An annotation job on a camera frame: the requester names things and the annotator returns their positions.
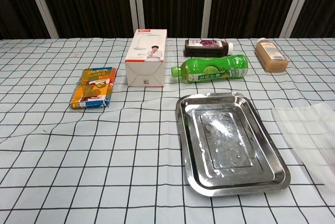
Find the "bottle cap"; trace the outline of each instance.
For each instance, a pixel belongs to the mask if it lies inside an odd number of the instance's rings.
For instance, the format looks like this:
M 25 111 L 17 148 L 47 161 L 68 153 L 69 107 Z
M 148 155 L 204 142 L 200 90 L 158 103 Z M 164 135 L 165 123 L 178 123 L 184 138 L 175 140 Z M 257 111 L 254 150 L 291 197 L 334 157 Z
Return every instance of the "bottle cap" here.
M 260 39 L 257 40 L 257 43 L 259 43 L 259 42 L 262 41 L 262 40 L 266 40 L 266 38 L 265 38 L 265 37 L 261 37 Z
M 234 48 L 234 44 L 232 44 L 231 42 L 228 43 L 228 53 L 227 53 L 227 55 L 232 55 L 233 48 Z
M 180 68 L 178 66 L 173 66 L 171 68 L 171 75 L 173 77 L 179 77 L 179 74 L 180 74 Z

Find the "beverage bottle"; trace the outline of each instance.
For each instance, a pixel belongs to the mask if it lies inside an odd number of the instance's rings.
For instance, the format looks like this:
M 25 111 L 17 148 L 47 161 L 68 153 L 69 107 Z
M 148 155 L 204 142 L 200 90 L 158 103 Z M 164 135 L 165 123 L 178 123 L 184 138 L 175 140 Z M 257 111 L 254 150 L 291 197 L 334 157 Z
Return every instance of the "beverage bottle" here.
M 188 82 L 199 82 L 228 77 L 244 77 L 248 72 L 245 55 L 232 55 L 225 58 L 192 58 L 180 67 L 171 68 L 173 77 L 182 76 Z
M 185 40 L 186 57 L 221 58 L 232 55 L 233 44 L 214 40 Z
M 288 61 L 279 52 L 276 45 L 266 38 L 258 39 L 256 43 L 256 55 L 266 71 L 283 72 L 286 70 Z

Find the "stainless steel tray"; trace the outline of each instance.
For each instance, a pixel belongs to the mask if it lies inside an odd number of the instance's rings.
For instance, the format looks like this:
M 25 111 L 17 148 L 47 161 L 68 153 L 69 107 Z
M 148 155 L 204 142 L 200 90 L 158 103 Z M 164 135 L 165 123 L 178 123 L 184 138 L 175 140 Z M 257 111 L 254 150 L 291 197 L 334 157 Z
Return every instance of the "stainless steel tray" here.
M 198 193 L 259 193 L 289 185 L 287 166 L 243 95 L 196 94 L 176 107 L 186 176 Z

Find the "tray rim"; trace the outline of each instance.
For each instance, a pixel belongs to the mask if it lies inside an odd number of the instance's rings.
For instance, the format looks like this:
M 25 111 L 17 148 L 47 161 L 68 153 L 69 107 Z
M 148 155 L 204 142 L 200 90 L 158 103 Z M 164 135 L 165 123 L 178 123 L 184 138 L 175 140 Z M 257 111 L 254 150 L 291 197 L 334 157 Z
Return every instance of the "tray rim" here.
M 206 98 L 206 97 L 224 97 L 224 96 L 238 96 L 248 103 L 252 116 L 256 119 L 256 122 L 258 126 L 260 127 L 262 134 L 266 138 L 267 142 L 269 143 L 270 148 L 275 153 L 276 157 L 278 158 L 278 161 L 283 169 L 284 172 L 284 178 L 283 180 L 278 184 L 265 184 L 265 185 L 251 185 L 251 186 L 236 186 L 236 187 L 227 187 L 223 186 L 222 188 L 214 188 L 214 189 L 208 189 L 195 180 L 193 174 L 193 166 L 191 163 L 191 154 L 189 149 L 192 148 L 189 146 L 185 128 L 184 128 L 184 117 L 182 114 L 182 107 L 181 103 L 189 98 Z M 283 190 L 287 188 L 291 182 L 291 174 L 289 172 L 289 169 L 287 168 L 281 154 L 279 153 L 277 147 L 275 146 L 274 142 L 272 141 L 269 133 L 267 132 L 260 116 L 254 109 L 253 105 L 247 99 L 245 96 L 243 96 L 241 93 L 237 92 L 231 92 L 231 93 L 206 93 L 206 94 L 194 94 L 194 95 L 187 95 L 184 97 L 181 97 L 177 103 L 176 103 L 176 116 L 177 116 L 177 124 L 178 124 L 178 130 L 181 137 L 181 144 L 182 144 L 182 153 L 183 153 L 183 159 L 185 163 L 185 170 L 186 170 L 186 177 L 190 184 L 190 186 L 198 193 L 205 195 L 205 196 L 225 196 L 225 195 L 237 195 L 237 194 L 251 194 L 251 193 L 264 193 L 264 192 L 270 192 L 270 191 L 278 191 Z

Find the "green bottle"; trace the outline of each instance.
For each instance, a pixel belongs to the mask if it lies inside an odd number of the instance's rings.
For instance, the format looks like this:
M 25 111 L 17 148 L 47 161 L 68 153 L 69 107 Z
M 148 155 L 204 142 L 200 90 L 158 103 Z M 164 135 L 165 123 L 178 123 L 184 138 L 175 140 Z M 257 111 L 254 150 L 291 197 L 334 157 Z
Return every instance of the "green bottle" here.
M 244 77 L 248 72 L 245 55 L 232 55 L 225 58 L 191 58 L 182 66 L 171 68 L 173 77 L 182 76 L 188 82 L 200 82 L 228 77 Z

